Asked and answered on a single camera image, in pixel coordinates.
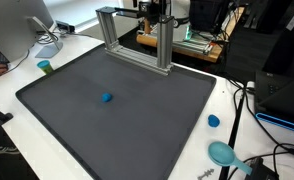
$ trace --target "black rubber mat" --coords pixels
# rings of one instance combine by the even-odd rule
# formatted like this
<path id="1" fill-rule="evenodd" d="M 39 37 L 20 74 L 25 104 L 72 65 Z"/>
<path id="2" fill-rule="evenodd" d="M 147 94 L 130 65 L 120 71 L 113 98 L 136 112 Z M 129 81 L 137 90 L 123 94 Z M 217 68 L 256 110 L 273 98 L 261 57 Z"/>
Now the black rubber mat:
<path id="1" fill-rule="evenodd" d="M 95 179 L 167 179 L 216 79 L 168 76 L 99 46 L 19 90 L 18 99 Z M 103 93 L 112 94 L 103 102 Z"/>

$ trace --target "blue cap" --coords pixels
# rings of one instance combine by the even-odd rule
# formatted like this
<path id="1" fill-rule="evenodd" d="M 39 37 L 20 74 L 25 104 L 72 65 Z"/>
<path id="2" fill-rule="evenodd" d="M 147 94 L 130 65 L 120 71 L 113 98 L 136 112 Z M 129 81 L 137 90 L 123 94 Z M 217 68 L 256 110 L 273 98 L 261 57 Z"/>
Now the blue cap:
<path id="1" fill-rule="evenodd" d="M 220 120 L 215 115 L 208 116 L 208 124 L 210 127 L 217 127 L 220 123 Z"/>
<path id="2" fill-rule="evenodd" d="M 39 68 L 44 68 L 44 67 L 48 66 L 49 64 L 50 64 L 50 63 L 49 63 L 48 60 L 43 60 L 43 61 L 40 61 L 40 62 L 37 64 L 37 66 L 38 66 Z"/>
<path id="3" fill-rule="evenodd" d="M 102 100 L 103 100 L 103 102 L 108 102 L 108 101 L 111 100 L 111 98 L 112 98 L 112 95 L 109 94 L 109 93 L 104 93 L 104 94 L 102 95 Z"/>

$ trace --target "blue ball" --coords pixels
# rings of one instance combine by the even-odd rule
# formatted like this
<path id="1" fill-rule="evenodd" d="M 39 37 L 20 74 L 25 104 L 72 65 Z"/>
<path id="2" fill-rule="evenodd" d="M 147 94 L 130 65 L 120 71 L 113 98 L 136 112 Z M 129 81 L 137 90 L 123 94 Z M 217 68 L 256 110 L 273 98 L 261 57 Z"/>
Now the blue ball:
<path id="1" fill-rule="evenodd" d="M 208 124 L 210 127 L 217 127 L 220 124 L 220 120 L 215 115 L 208 116 Z"/>
<path id="2" fill-rule="evenodd" d="M 109 93 L 104 93 L 104 94 L 102 95 L 102 100 L 103 100 L 103 102 L 108 102 L 108 101 L 110 101 L 111 99 L 112 99 L 112 95 L 109 94 Z"/>

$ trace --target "white table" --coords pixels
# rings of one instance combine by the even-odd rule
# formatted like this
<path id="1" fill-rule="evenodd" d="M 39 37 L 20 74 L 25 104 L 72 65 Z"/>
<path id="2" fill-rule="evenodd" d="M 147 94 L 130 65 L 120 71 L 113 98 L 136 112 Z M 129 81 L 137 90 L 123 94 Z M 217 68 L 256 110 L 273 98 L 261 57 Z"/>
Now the white table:
<path id="1" fill-rule="evenodd" d="M 253 82 L 248 83 L 248 87 L 254 87 Z M 248 96 L 250 109 L 254 111 L 254 96 Z M 294 144 L 294 131 L 260 121 L 267 131 L 280 143 Z M 240 160 L 245 160 L 253 156 L 262 154 L 270 154 L 273 152 L 276 144 L 263 132 L 254 117 L 250 114 L 244 102 L 239 129 L 235 144 L 235 153 Z M 283 152 L 282 148 L 278 148 L 277 152 Z M 265 157 L 264 165 L 274 171 L 272 156 Z M 294 180 L 294 156 L 290 154 L 277 155 L 276 167 L 279 178 Z M 245 173 L 237 170 L 232 179 L 245 179 Z"/>
<path id="2" fill-rule="evenodd" d="M 62 41 L 63 49 L 50 59 L 54 69 L 103 43 L 83 36 L 69 36 Z M 41 46 L 36 44 L 29 57 L 17 69 L 0 77 L 0 111 L 14 115 L 3 128 L 40 179 L 92 179 L 15 96 L 16 91 L 44 76 L 36 66 L 41 59 L 34 58 L 40 48 Z M 221 167 L 209 159 L 207 148 L 213 141 L 227 143 L 229 140 L 235 118 L 232 97 L 236 89 L 226 79 L 216 78 L 217 84 L 169 177 L 171 180 L 195 180 L 208 169 L 215 170 L 208 179 L 218 179 L 220 175 Z M 221 124 L 217 128 L 209 127 L 207 117 L 210 114 L 220 118 Z"/>

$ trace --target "blue spoon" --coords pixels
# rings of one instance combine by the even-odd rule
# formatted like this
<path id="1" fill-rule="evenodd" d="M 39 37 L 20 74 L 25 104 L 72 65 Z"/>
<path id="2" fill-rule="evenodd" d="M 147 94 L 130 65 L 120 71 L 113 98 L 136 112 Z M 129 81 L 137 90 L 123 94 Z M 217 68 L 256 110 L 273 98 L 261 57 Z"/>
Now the blue spoon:
<path id="1" fill-rule="evenodd" d="M 250 175 L 252 168 L 241 162 L 235 155 L 234 150 L 223 142 L 213 142 L 208 147 L 209 158 L 219 166 L 234 165 Z"/>

